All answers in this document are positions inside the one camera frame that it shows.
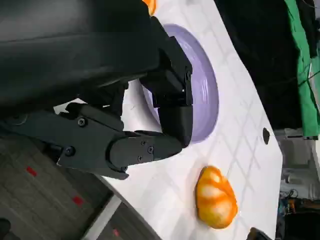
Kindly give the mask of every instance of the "black object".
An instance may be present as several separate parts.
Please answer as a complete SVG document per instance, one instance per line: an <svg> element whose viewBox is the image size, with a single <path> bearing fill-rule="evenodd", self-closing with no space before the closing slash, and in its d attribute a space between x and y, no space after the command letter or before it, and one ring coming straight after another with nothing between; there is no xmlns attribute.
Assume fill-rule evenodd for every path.
<svg viewBox="0 0 320 240"><path fill-rule="evenodd" d="M271 240L263 231L252 227L246 240Z"/></svg>
<svg viewBox="0 0 320 240"><path fill-rule="evenodd" d="M262 131L262 137L263 137L264 143L268 145L269 139L270 139L270 132L265 127L263 128L263 131Z"/></svg>
<svg viewBox="0 0 320 240"><path fill-rule="evenodd" d="M284 240L320 239L320 214L305 212L285 216Z"/></svg>
<svg viewBox="0 0 320 240"><path fill-rule="evenodd" d="M0 18L3 130L58 149L60 166L122 180L128 166L189 145L192 65L141 0L5 1ZM125 90L137 78L152 92L163 133L123 131ZM88 104L52 112L76 97Z"/></svg>
<svg viewBox="0 0 320 240"><path fill-rule="evenodd" d="M214 1L272 128L301 128L296 81L299 51L285 1Z"/></svg>

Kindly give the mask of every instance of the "white tabletop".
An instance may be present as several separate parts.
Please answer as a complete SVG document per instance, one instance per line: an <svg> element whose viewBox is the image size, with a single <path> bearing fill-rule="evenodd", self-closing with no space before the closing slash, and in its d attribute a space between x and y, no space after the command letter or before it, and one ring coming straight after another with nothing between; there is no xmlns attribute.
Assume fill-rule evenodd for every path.
<svg viewBox="0 0 320 240"><path fill-rule="evenodd" d="M127 180L105 180L163 240L245 240L251 227L274 239L282 153L214 1L158 0L156 16L163 24L185 27L206 51L219 90L217 124L209 138L180 154L130 166ZM126 91L122 120L126 130L161 130L137 81ZM271 133L268 145L263 127ZM206 165L227 176L237 198L239 213L223 230L197 219L194 189Z"/></svg>

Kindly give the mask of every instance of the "green cloth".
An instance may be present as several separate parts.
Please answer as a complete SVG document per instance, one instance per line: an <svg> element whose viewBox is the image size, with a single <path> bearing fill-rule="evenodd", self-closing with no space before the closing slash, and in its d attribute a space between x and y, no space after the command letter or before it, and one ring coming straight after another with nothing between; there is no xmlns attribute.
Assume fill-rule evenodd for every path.
<svg viewBox="0 0 320 240"><path fill-rule="evenodd" d="M296 0L284 1L288 7L292 36L300 52L299 58L297 60L297 82L300 86L298 92L301 105L303 135L305 137L318 136L320 133L320 115L314 99L314 94L311 91L308 81L310 63L312 62L312 60L310 58L306 32L301 24ZM320 68L320 66L314 66L312 70L314 70L315 68Z"/></svg>

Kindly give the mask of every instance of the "orange object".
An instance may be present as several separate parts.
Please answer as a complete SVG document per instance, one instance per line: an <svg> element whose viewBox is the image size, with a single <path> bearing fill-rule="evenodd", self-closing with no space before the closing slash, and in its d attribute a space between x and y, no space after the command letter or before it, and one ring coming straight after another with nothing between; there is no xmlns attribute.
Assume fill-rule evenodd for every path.
<svg viewBox="0 0 320 240"><path fill-rule="evenodd" d="M229 181L214 166L202 170L196 185L196 206L199 218L214 229L226 228L238 213Z"/></svg>
<svg viewBox="0 0 320 240"><path fill-rule="evenodd" d="M156 7L157 7L156 0L142 0L142 1L144 1L148 5L149 14L150 16L152 16L156 11Z"/></svg>

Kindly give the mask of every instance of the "purple plate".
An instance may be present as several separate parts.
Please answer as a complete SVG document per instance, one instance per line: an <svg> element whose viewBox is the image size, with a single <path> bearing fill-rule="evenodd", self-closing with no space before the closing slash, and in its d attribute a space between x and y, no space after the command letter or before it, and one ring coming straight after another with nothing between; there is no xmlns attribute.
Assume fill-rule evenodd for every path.
<svg viewBox="0 0 320 240"><path fill-rule="evenodd" d="M193 129L191 142L198 143L212 133L218 118L219 94L215 73L206 52L190 32L175 24L165 24L163 27L170 37L176 38L192 64ZM152 115L160 123L158 111L153 106L151 92L143 87L143 93Z"/></svg>

